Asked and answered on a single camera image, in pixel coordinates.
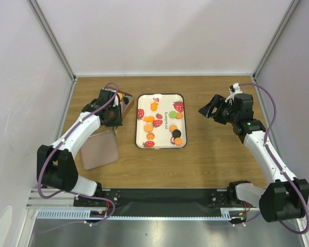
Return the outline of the green macaron cookie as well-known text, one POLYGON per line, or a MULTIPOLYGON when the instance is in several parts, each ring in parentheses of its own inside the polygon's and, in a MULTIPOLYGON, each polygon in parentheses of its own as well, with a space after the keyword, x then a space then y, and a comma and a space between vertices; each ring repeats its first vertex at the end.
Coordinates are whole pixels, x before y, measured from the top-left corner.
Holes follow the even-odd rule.
POLYGON ((177 112, 176 111, 170 111, 168 115, 169 115, 170 118, 176 118, 177 112))

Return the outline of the orange flower shaped cookie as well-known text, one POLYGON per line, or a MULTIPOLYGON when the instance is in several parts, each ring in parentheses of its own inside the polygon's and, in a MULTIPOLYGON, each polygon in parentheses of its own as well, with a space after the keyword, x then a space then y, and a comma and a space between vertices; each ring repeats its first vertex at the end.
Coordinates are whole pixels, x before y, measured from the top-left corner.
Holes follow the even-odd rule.
POLYGON ((153 139, 155 138, 155 135, 154 135, 153 133, 148 133, 148 134, 146 135, 146 138, 147 138, 148 140, 153 140, 153 139))

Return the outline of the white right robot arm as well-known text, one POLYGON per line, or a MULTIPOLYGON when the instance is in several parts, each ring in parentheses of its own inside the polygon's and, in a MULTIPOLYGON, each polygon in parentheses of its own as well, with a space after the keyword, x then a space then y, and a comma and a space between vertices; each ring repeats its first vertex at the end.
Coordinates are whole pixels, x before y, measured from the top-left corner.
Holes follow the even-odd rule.
POLYGON ((234 207, 245 201, 259 208, 267 222, 309 217, 309 183, 298 179, 274 150, 261 121, 253 117, 253 97, 237 93, 225 98, 215 95, 199 113, 220 124, 230 123, 233 132, 251 151, 265 177, 267 188, 249 182, 234 183, 227 202, 234 207))

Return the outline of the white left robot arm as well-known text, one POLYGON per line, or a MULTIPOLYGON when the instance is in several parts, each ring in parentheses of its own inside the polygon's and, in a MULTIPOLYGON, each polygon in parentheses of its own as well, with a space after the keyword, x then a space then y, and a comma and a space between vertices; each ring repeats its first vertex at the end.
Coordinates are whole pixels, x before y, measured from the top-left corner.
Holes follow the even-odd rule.
POLYGON ((92 133, 104 126, 122 125, 122 107, 118 89, 105 86, 98 98, 88 103, 75 123, 51 145, 41 145, 37 150, 37 181, 40 197, 49 199, 41 187, 57 189, 52 197, 61 192, 69 192, 84 197, 92 206, 99 205, 104 193, 98 182, 79 175, 75 156, 92 133))

